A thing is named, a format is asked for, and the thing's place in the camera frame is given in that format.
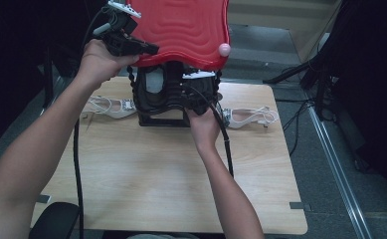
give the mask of person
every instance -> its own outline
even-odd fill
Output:
[[[87,100],[103,82],[137,60],[138,56],[114,57],[102,41],[91,40],[74,80],[8,146],[0,158],[0,239],[28,238],[37,198],[53,176]],[[212,112],[200,117],[187,114],[227,238],[263,238],[255,209],[218,154],[219,126]]]

